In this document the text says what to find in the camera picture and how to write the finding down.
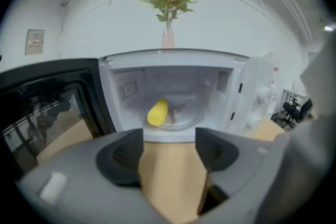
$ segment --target flower vase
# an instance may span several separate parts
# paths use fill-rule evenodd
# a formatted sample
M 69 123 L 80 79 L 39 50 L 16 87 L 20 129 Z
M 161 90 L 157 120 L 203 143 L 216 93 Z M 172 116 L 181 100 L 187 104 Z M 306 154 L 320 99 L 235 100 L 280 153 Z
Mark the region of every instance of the flower vase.
M 167 27 L 163 30 L 161 48 L 162 49 L 175 48 L 174 33 L 173 29 L 170 27 Z

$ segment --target office chair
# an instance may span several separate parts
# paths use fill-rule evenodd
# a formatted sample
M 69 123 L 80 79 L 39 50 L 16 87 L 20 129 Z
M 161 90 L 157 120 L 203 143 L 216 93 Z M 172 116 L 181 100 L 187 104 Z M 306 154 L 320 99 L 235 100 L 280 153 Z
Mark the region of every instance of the office chair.
M 284 128 L 286 125 L 294 128 L 295 124 L 293 123 L 293 121 L 295 120 L 297 123 L 301 122 L 306 117 L 307 113 L 312 109 L 313 104 L 311 102 L 311 99 L 309 99 L 302 105 L 300 111 L 297 109 L 297 106 L 299 106 L 299 104 L 294 99 L 293 104 L 285 102 L 282 106 L 286 112 L 286 117 L 288 116 L 288 118 L 279 119 L 284 123 L 281 126 L 282 128 Z

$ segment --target desk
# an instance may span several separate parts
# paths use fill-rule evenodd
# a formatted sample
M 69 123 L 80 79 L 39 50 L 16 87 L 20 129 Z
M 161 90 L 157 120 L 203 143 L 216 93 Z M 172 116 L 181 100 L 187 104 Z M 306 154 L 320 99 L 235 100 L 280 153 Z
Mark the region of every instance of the desk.
M 262 118 L 251 138 L 273 141 L 283 133 L 273 121 Z M 142 191 L 149 203 L 173 224 L 198 218 L 197 209 L 211 178 L 195 143 L 144 143 L 139 162 Z

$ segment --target microwave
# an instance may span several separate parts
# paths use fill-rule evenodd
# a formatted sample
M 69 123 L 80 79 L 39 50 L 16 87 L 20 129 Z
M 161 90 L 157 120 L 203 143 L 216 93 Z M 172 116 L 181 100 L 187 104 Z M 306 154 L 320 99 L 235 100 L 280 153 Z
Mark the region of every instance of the microwave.
M 250 121 L 268 109 L 272 72 L 262 58 L 191 49 L 55 60 L 3 72 L 0 130 L 14 177 L 68 145 L 128 130 L 163 143 L 194 142 L 196 128 L 248 136 Z M 146 115 L 161 98 L 169 114 L 154 127 Z

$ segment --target yellow object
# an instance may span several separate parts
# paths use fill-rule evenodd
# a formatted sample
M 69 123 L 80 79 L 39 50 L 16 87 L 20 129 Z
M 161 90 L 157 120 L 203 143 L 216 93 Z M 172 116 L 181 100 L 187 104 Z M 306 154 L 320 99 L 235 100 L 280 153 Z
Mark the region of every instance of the yellow object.
M 168 102 L 166 99 L 159 99 L 147 114 L 147 121 L 154 126 L 160 126 L 166 120 L 168 114 Z

